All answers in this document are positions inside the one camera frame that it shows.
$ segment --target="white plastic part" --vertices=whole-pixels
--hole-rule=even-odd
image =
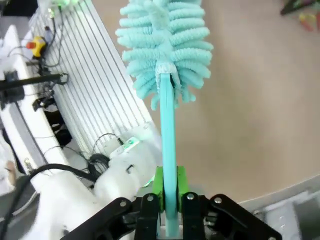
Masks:
[[[119,156],[120,154],[123,154],[125,151],[123,146],[119,146],[117,147],[116,150],[114,150],[111,154],[110,154],[110,159],[114,159],[115,157]]]
[[[55,174],[42,188],[34,224],[22,240],[59,240],[104,206],[72,173]]]
[[[95,183],[95,195],[106,205],[119,197],[133,200],[155,175],[156,162],[148,145],[140,141],[110,161],[109,169]]]
[[[25,63],[25,59],[21,56],[23,55],[22,49],[17,48],[20,46],[19,36],[17,28],[14,25],[11,25],[8,28],[7,33],[4,37],[4,50],[5,54],[8,55],[8,52],[14,49],[11,52],[10,57],[6,57],[1,62],[1,68],[3,71],[12,71],[16,70],[18,73],[19,79],[28,79],[31,77],[31,74]],[[19,101],[19,109],[24,118],[25,123],[28,125],[28,128],[35,138],[37,145],[42,153],[45,153],[45,159],[48,163],[53,164],[65,164],[68,165],[68,161],[59,147],[59,143],[54,136],[54,132],[47,120],[45,112],[43,109],[38,109],[37,111],[33,108],[33,103],[38,98],[36,93],[38,92],[34,85],[25,85],[23,87],[25,97],[23,100]],[[16,125],[14,121],[14,116],[10,111],[12,104],[7,104],[6,107],[0,110],[0,117],[3,122],[3,125],[6,129],[8,137],[11,141],[12,147],[15,150],[15,153],[20,160],[20,163],[26,172],[29,171],[29,168],[26,165],[28,161],[30,166],[33,169],[39,167],[32,156],[32,152],[29,148],[26,147],[26,143],[23,141],[21,132],[18,131],[19,126]],[[58,173],[60,170],[51,170],[46,171],[44,174],[38,174],[35,176],[31,183],[37,192],[41,191],[42,186],[46,184],[46,180],[52,173]]]
[[[15,189],[9,181],[9,172],[6,170],[8,161],[16,162],[11,147],[5,141],[0,129],[0,196]]]

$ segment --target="teal bottle brush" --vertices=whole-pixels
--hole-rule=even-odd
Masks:
[[[132,50],[122,59],[129,62],[128,73],[136,78],[133,87],[139,98],[154,94],[151,108],[160,102],[163,185],[166,235],[178,234],[177,163],[175,107],[196,100],[190,87],[204,85],[211,72],[213,46],[204,41],[205,27],[201,0],[129,0],[120,10],[127,18],[116,31],[118,43]]]

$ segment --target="white cable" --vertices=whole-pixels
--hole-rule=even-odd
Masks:
[[[16,215],[22,213],[24,210],[26,210],[27,207],[29,207],[29,205],[34,201],[34,199],[36,198],[37,195],[38,195],[37,191],[34,191],[34,193],[31,195],[30,199],[22,207],[20,207],[18,210],[13,212],[13,216],[16,216]],[[5,220],[4,217],[0,217],[0,223],[3,222],[4,220]]]

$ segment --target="metal rack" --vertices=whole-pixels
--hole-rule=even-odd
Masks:
[[[56,14],[56,40],[47,64],[57,63],[62,38],[61,62],[51,70],[68,73],[69,81],[54,87],[54,98],[72,137],[82,151],[91,153],[102,134],[120,135],[152,120],[144,102],[136,97],[133,81],[91,0],[64,9],[62,16],[61,34]],[[34,35],[43,36],[51,20],[38,9],[29,25]],[[96,149],[104,153],[104,139]]]

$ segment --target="wire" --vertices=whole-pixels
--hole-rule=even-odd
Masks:
[[[34,170],[25,179],[25,181],[21,184],[20,188],[16,189],[16,193],[15,193],[15,196],[14,196],[13,201],[11,203],[11,206],[10,206],[10,208],[4,218],[4,221],[3,221],[2,229],[0,232],[0,240],[5,240],[5,237],[6,237],[6,234],[8,231],[8,226],[9,226],[9,223],[10,223],[12,217],[13,217],[13,213],[15,211],[15,208],[17,207],[17,204],[19,203],[19,200],[20,200],[22,194],[26,190],[26,187],[30,184],[31,179],[34,178],[37,174],[42,173],[43,171],[46,171],[46,170],[50,170],[50,169],[59,169],[59,170],[69,171],[79,177],[83,177],[83,178],[88,179],[89,181],[92,181],[92,182],[95,182],[97,180],[91,174],[85,173],[79,169],[73,168],[68,165],[57,164],[57,163],[47,164],[47,165],[41,166],[38,169]]]
[[[12,49],[9,51],[7,57],[10,57],[11,53],[12,53],[15,49],[28,49],[28,48],[27,48],[26,46],[16,46],[16,47],[12,48]]]
[[[30,59],[30,58],[28,58],[26,55],[23,55],[22,53],[19,53],[19,52],[16,52],[16,53],[14,53],[14,54],[11,54],[11,55],[9,55],[8,57],[12,57],[12,56],[14,56],[14,55],[20,55],[20,56],[22,56],[23,58],[25,58],[25,59],[27,59],[29,62],[32,62],[32,60]]]
[[[35,136],[34,138],[35,139],[50,139],[50,138],[53,138],[55,137],[55,135],[52,135],[52,136]]]
[[[115,136],[117,138],[117,141],[119,142],[120,146],[122,146],[124,144],[124,142],[120,139],[120,137],[117,137],[117,135],[115,135],[114,133],[105,133],[105,134],[102,134],[94,143],[93,145],[93,148],[92,148],[92,155],[95,153],[95,148],[99,142],[99,140],[104,137],[104,136],[107,136],[107,135],[112,135],[112,136]]]
[[[82,154],[82,153],[86,153],[86,154],[88,154],[87,152],[85,152],[85,151],[82,151],[82,152],[77,152],[76,150],[74,150],[74,149],[72,149],[71,147],[69,147],[69,146],[61,146],[61,145],[58,145],[58,146],[53,146],[53,147],[50,147],[48,150],[46,150],[44,153],[43,153],[43,155],[46,155],[46,153],[48,153],[50,150],[52,150],[52,149],[55,149],[55,148],[66,148],[66,149],[69,149],[69,150],[71,150],[71,151],[73,151],[74,153],[76,153],[77,155],[79,155],[80,157],[82,157],[84,160],[86,160],[86,161],[89,161],[87,158],[85,158],[85,156]]]
[[[17,209],[16,211],[14,211],[12,213],[13,216],[16,216],[20,213],[22,213],[25,209],[27,209],[29,207],[29,205],[34,201],[34,199],[36,198],[36,196],[38,195],[37,191],[34,191],[34,193],[31,195],[30,199],[19,209]],[[4,217],[0,217],[0,223],[2,223],[5,220]]]
[[[95,153],[89,158],[88,171],[91,175],[98,178],[109,168],[110,158],[101,154]]]
[[[61,17],[61,36],[60,36],[60,40],[59,40],[58,62],[56,64],[53,64],[53,65],[45,64],[45,66],[48,67],[48,68],[57,67],[60,64],[60,59],[61,59],[61,45],[62,45],[62,39],[63,39],[63,32],[64,32],[65,23],[64,23],[62,9],[61,9],[60,5],[58,6],[58,9],[59,9],[59,12],[60,12],[60,17]]]
[[[43,92],[36,92],[36,93],[33,93],[33,94],[28,94],[28,95],[24,95],[25,97],[29,97],[29,96],[34,96],[34,95],[39,95],[39,94],[42,94]]]
[[[55,41],[56,35],[57,35],[56,20],[54,17],[51,18],[51,20],[52,20],[52,25],[53,25],[53,37],[52,37],[51,41],[49,42],[48,46],[46,47],[46,49],[42,55],[42,59],[44,59],[46,57],[46,55],[48,54],[49,49],[51,48],[52,44],[54,44],[54,41]]]

